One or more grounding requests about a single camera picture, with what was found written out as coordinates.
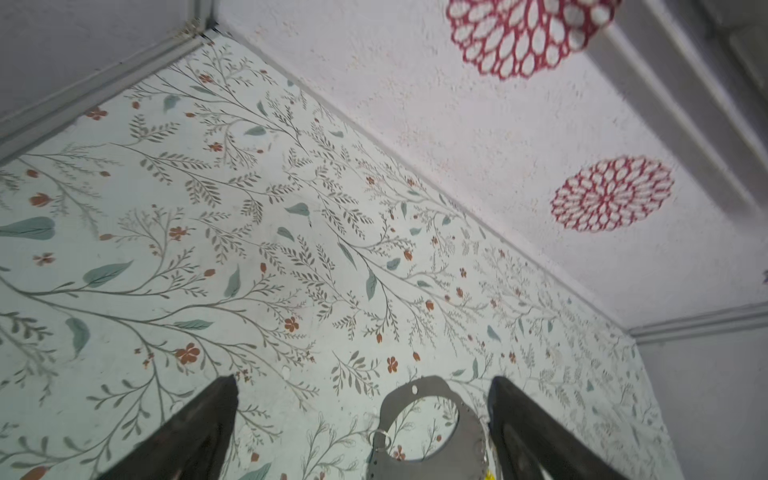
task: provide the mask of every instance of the gray wall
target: gray wall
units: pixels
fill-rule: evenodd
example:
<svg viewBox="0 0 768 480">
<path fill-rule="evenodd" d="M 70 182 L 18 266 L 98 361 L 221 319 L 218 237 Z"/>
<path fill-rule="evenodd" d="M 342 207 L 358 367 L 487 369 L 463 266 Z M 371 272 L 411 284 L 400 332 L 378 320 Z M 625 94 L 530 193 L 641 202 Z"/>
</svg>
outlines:
<svg viewBox="0 0 768 480">
<path fill-rule="evenodd" d="M 0 118 L 181 28 L 187 0 L 4 0 Z"/>
<path fill-rule="evenodd" d="M 640 352 L 686 478 L 768 478 L 768 328 Z"/>
</svg>

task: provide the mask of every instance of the floral wallpaper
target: floral wallpaper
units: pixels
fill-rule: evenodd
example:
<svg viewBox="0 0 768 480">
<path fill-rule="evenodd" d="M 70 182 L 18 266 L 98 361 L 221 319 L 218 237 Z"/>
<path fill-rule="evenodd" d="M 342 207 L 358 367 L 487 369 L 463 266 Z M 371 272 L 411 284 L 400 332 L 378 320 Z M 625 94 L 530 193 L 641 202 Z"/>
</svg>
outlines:
<svg viewBox="0 0 768 480">
<path fill-rule="evenodd" d="M 504 375 L 630 478 L 682 478 L 634 342 L 218 38 L 0 169 L 0 476 L 95 478 L 213 378 L 223 478 L 358 478 L 383 396 Z M 423 399 L 391 454 L 448 438 Z"/>
</svg>

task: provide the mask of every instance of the red mandala decoration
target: red mandala decoration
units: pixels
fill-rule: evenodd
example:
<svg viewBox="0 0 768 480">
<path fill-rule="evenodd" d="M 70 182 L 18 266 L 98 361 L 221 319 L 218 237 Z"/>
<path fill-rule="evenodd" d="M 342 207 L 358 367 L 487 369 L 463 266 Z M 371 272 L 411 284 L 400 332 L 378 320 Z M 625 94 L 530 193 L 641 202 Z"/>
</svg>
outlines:
<svg viewBox="0 0 768 480">
<path fill-rule="evenodd" d="M 621 0 L 450 0 L 445 15 L 464 61 L 481 74 L 530 77 L 580 51 Z"/>
<path fill-rule="evenodd" d="M 669 198 L 671 170 L 645 157 L 602 161 L 567 179 L 551 202 L 565 228 L 601 232 L 643 220 Z"/>
</svg>

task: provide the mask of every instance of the textured white wall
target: textured white wall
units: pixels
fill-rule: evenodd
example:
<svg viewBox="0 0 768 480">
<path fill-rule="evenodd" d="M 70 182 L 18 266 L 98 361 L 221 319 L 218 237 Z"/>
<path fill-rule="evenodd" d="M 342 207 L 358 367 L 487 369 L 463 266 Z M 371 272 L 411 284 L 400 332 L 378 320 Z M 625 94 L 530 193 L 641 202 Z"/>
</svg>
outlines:
<svg viewBox="0 0 768 480">
<path fill-rule="evenodd" d="M 222 0 L 218 18 L 624 326 L 768 298 L 766 232 L 738 231 L 587 55 L 529 81 L 481 77 L 447 3 Z M 564 230 L 557 188 L 623 154 L 670 166 L 672 197 L 629 227 Z"/>
<path fill-rule="evenodd" d="M 0 118 L 165 39 L 186 0 L 5 0 Z"/>
<path fill-rule="evenodd" d="M 768 471 L 768 328 L 640 346 L 690 480 Z"/>
</svg>

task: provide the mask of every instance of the pink speckled texture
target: pink speckled texture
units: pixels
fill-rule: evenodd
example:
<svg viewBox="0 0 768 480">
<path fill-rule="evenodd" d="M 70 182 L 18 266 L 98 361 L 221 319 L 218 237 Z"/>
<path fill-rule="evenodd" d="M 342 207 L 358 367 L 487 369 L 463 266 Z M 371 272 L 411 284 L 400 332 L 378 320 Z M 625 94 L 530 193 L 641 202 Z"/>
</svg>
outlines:
<svg viewBox="0 0 768 480">
<path fill-rule="evenodd" d="M 223 0 L 219 18 L 622 326 L 768 300 L 768 236 L 725 218 L 587 55 L 481 77 L 446 5 Z M 554 192 L 621 155 L 670 167 L 672 196 L 629 227 L 565 230 Z"/>
</svg>

